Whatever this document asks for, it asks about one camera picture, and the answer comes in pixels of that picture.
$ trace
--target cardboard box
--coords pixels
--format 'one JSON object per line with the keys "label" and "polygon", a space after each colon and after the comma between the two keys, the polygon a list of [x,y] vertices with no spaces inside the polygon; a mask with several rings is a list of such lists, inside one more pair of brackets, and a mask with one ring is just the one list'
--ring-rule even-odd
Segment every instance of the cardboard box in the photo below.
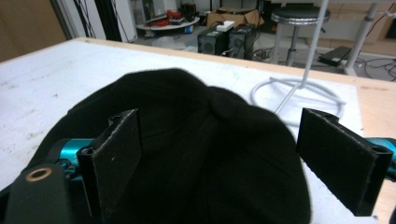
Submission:
{"label": "cardboard box", "polygon": [[235,21],[234,27],[239,24],[255,24],[256,26],[264,23],[257,9],[251,8],[232,8],[221,7],[211,11],[207,16],[207,27],[216,24],[217,21]]}

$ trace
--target computer tower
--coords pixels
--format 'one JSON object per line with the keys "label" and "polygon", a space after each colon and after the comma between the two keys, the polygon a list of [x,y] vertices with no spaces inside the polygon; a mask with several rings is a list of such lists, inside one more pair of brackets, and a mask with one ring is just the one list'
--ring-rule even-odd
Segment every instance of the computer tower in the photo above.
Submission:
{"label": "computer tower", "polygon": [[217,31],[216,27],[202,31],[198,34],[198,52],[221,55],[228,49],[228,34],[228,32]]}
{"label": "computer tower", "polygon": [[231,58],[248,59],[253,58],[253,44],[256,39],[256,29],[254,25],[241,25],[235,27],[230,32],[228,49]]}

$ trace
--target knit hat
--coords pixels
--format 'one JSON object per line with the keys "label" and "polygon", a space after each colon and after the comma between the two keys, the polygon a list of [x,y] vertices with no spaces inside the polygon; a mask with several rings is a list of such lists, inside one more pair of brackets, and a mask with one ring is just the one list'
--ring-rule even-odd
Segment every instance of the knit hat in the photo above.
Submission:
{"label": "knit hat", "polygon": [[31,164],[59,139],[95,138],[109,117],[134,108],[142,158],[109,222],[310,221],[300,157],[282,121],[179,69],[128,74],[93,93],[52,128]]}

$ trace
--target desk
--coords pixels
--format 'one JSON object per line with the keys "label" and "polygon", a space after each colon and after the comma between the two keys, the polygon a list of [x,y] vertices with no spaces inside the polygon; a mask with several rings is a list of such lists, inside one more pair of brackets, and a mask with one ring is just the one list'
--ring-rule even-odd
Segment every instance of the desk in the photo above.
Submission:
{"label": "desk", "polygon": [[[67,110],[123,74],[139,70],[181,67],[208,85],[221,86],[247,101],[258,81],[272,77],[301,77],[304,70],[206,54],[80,38],[0,63],[0,189],[19,174],[50,128]],[[311,80],[352,90],[345,97],[360,113],[365,136],[394,136],[394,83],[312,71]],[[309,177],[311,187],[316,181]],[[319,183],[311,188],[315,223],[375,223],[353,217]],[[396,202],[396,185],[385,181],[375,213],[387,223]]]}
{"label": "desk", "polygon": [[[272,3],[324,3],[325,0],[271,0]],[[361,27],[356,34],[356,39],[352,50],[349,53],[349,57],[344,66],[346,74],[356,77],[356,73],[353,69],[353,64],[356,62],[358,55],[361,51],[361,46],[363,45],[364,39],[369,31],[370,25],[373,22],[378,3],[389,3],[394,2],[392,0],[330,0],[330,3],[371,3],[370,9],[367,12],[367,16],[361,22]]]}

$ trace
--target stool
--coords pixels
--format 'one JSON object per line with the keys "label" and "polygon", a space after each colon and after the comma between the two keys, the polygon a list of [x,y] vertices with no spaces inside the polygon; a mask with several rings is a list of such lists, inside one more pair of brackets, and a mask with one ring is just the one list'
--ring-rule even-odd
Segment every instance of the stool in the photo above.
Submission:
{"label": "stool", "polygon": [[[313,6],[285,6],[279,7],[275,9],[271,15],[271,20],[277,22],[277,30],[276,30],[276,43],[274,46],[274,57],[272,63],[277,63],[278,51],[279,51],[279,42],[282,32],[282,25],[293,25],[293,37],[291,40],[290,49],[288,52],[288,58],[286,61],[287,66],[292,66],[294,62],[294,53],[296,51],[296,41],[298,37],[298,31],[300,26],[305,25],[314,25],[318,23],[318,14],[320,8]],[[323,18],[323,22],[329,20],[330,11],[326,10],[326,13]]]}
{"label": "stool", "polygon": [[[299,78],[277,78],[277,77],[270,77],[269,80],[267,81],[263,81],[258,83],[253,90],[250,93],[250,99],[251,102],[254,105],[258,105],[258,102],[255,99],[255,95],[258,89],[260,89],[263,86],[266,85],[272,85],[272,84],[281,84],[281,85],[285,85],[285,86],[289,86],[291,87],[289,93],[284,96],[282,102],[280,103],[280,105],[276,108],[275,113],[279,114],[279,112],[282,110],[282,108],[284,107],[284,105],[290,100],[291,96],[297,92],[298,90],[302,90],[302,89],[306,89],[308,91],[311,91],[312,93],[322,96],[328,100],[331,101],[332,104],[336,104],[338,107],[338,111],[337,111],[337,117],[341,118],[343,116],[344,113],[344,107],[346,102],[344,102],[342,99],[340,99],[338,97],[338,95],[331,91],[330,89],[328,89],[326,86],[324,85],[320,85],[316,82],[312,82],[312,81],[308,81],[308,74],[309,74],[309,70],[311,69],[311,64],[312,61],[314,59],[314,54],[315,54],[315,49],[317,47],[317,43],[318,43],[318,38],[320,35],[320,29],[321,29],[321,25],[322,23],[325,21],[324,19],[327,18],[326,20],[329,19],[329,15],[330,13],[327,11],[327,5],[329,4],[329,0],[322,0],[322,4],[321,4],[321,8],[317,8],[317,7],[310,7],[308,9],[308,7],[297,7],[297,6],[293,6],[293,7],[287,7],[288,9],[285,9],[286,7],[282,7],[279,10],[283,11],[283,12],[289,12],[292,14],[291,16],[286,16],[284,13],[273,13],[273,16],[275,16],[275,19],[273,20],[278,20],[281,21],[280,18],[285,19],[287,22],[285,22],[284,24],[291,24],[294,26],[299,26],[299,25],[308,25],[308,24],[316,24],[317,23],[317,27],[315,29],[314,35],[312,37],[312,44],[311,44],[311,49],[309,50],[309,54],[308,54],[308,59],[306,60],[306,65],[305,65],[305,70],[304,70],[304,75],[302,79]],[[309,11],[316,11],[314,16],[310,16],[308,17],[307,15],[309,15],[310,13],[308,13]],[[273,59],[276,57],[277,59],[277,51],[278,51],[278,47],[279,47],[279,41],[280,41],[280,30],[279,30],[279,26],[281,27],[282,23],[278,24],[278,30],[276,31],[276,46],[274,47],[274,57]],[[291,44],[291,50],[290,53],[294,52],[294,47],[293,45],[295,45],[295,39],[297,38],[297,34],[298,34],[298,29],[295,30],[294,32],[294,44]],[[293,120],[284,120],[284,122],[290,126],[295,126],[295,127],[299,127],[300,123],[299,122],[295,122]]]}

